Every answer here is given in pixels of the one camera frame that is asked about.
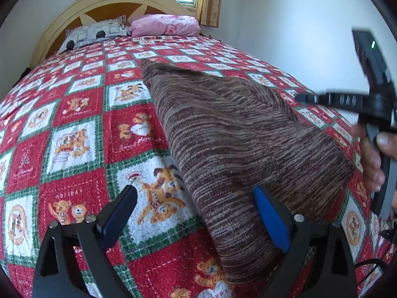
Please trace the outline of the person's right hand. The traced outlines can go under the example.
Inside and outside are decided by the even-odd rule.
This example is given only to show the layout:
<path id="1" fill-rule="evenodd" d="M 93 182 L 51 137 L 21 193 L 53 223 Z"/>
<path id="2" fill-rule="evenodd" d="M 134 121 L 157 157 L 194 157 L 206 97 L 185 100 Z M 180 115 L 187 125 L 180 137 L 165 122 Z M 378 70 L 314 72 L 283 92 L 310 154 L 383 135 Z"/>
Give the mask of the person's right hand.
<path id="1" fill-rule="evenodd" d="M 377 138 L 376 149 L 370 142 L 365 127 L 360 124 L 353 125 L 351 134 L 360 138 L 361 165 L 363 167 L 364 184 L 368 190 L 379 192 L 385 182 L 385 175 L 381 170 L 380 152 L 396 159 L 396 135 L 382 132 Z"/>

